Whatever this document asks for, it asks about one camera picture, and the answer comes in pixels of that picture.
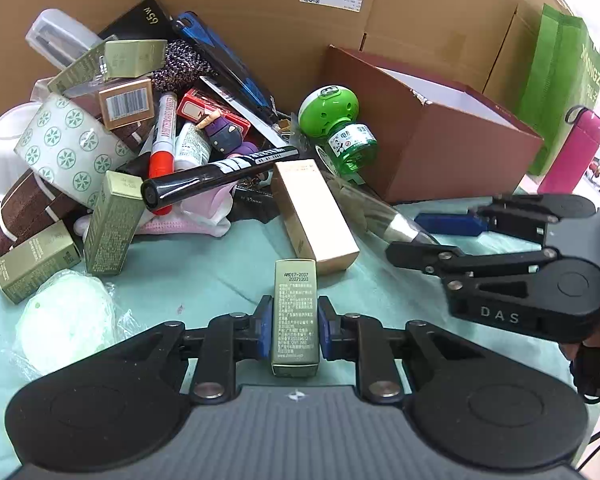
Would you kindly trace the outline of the right human hand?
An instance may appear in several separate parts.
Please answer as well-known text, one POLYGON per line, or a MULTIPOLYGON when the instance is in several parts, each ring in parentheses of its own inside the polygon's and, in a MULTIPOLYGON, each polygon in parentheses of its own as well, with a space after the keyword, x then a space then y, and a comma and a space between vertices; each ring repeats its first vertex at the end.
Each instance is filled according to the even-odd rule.
POLYGON ((570 362, 573 385, 587 404, 600 403, 600 326, 591 337, 578 344, 560 344, 570 362))

